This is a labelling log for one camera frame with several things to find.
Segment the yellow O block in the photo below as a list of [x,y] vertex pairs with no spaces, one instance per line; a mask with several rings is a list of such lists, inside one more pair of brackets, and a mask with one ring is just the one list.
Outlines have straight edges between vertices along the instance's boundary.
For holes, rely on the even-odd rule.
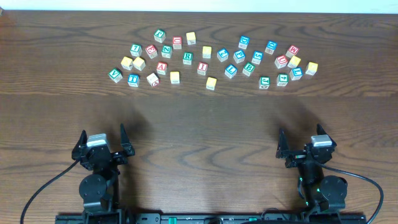
[[208,77],[206,81],[206,89],[215,90],[217,79],[213,77]]
[[212,48],[210,46],[203,46],[202,56],[203,58],[211,58]]

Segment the green R block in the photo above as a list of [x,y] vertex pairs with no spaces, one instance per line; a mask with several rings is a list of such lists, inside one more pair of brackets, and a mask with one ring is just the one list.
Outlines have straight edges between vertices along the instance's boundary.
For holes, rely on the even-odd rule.
[[193,53],[192,52],[185,52],[183,54],[183,64],[184,65],[191,65],[193,61]]

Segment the green B block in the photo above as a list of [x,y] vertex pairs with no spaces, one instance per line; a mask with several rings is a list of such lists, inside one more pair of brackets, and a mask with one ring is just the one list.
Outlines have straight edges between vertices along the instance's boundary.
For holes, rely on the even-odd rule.
[[247,62],[245,66],[243,67],[243,74],[247,77],[250,77],[255,69],[255,65],[252,64],[251,62]]

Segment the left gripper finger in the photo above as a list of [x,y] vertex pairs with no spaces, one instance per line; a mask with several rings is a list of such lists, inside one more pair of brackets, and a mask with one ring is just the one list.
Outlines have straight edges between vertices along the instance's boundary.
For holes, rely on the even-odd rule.
[[121,132],[121,146],[123,147],[124,153],[127,156],[134,156],[135,150],[132,146],[132,143],[129,140],[125,127],[122,123],[120,124],[120,132]]
[[81,135],[79,137],[79,140],[77,141],[75,147],[72,149],[72,155],[73,156],[80,156],[82,150],[85,148],[86,146],[86,142],[87,142],[87,134],[86,131],[83,130],[81,132]]

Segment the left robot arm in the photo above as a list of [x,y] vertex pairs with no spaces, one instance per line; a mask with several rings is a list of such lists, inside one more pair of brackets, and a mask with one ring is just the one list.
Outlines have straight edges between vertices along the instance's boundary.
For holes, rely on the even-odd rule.
[[72,150],[72,159],[92,172],[79,186],[83,223],[132,223],[134,220],[129,211],[119,207],[118,167],[135,155],[123,124],[120,133],[121,151],[111,152],[105,133],[88,136],[86,131],[81,132]]

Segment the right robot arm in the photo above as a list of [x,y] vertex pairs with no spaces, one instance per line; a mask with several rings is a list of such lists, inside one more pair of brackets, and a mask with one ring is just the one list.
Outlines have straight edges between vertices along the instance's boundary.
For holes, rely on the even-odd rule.
[[339,223],[338,213],[345,208],[347,181],[335,175],[325,176],[322,166],[332,159],[336,142],[327,135],[320,124],[317,134],[310,138],[302,150],[291,150],[287,137],[279,130],[276,158],[285,159],[286,168],[297,168],[298,191],[307,207],[300,212],[305,222]]

